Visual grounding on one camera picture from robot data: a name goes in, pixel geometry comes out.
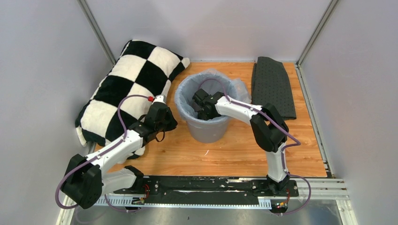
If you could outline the blue translucent trash bag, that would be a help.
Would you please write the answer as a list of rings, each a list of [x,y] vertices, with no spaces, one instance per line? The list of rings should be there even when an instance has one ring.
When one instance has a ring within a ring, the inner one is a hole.
[[[203,89],[208,94],[226,92],[229,97],[245,103],[251,103],[252,101],[251,95],[241,79],[230,79],[225,74],[215,69],[207,69],[200,73],[187,76],[177,86],[174,102],[182,120],[215,124],[228,119],[227,116],[211,119],[209,122],[198,119],[198,114],[193,106],[194,102],[192,97],[199,89]]]

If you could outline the grey plastic trash bin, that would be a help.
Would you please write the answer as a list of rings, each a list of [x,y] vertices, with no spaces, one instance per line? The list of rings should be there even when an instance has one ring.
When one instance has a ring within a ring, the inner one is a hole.
[[[201,143],[214,143],[225,135],[230,117],[221,116],[210,120],[188,117],[186,123],[191,136]]]

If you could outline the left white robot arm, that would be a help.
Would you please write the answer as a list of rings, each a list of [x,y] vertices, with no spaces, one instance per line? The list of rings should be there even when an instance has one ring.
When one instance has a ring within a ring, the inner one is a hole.
[[[125,166],[109,173],[110,168],[155,140],[157,134],[176,127],[171,109],[163,102],[153,102],[144,121],[132,124],[118,139],[87,156],[73,156],[56,191],[62,191],[83,209],[93,206],[101,196],[120,189],[140,193],[145,186],[140,170]]]

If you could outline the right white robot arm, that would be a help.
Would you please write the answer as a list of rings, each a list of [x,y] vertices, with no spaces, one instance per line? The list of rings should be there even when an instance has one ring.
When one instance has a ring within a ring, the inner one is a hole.
[[[283,154],[289,129],[272,104],[252,105],[222,92],[210,95],[203,89],[196,91],[192,99],[201,120],[228,116],[250,125],[256,143],[266,152],[266,189],[276,196],[286,191],[290,177]]]

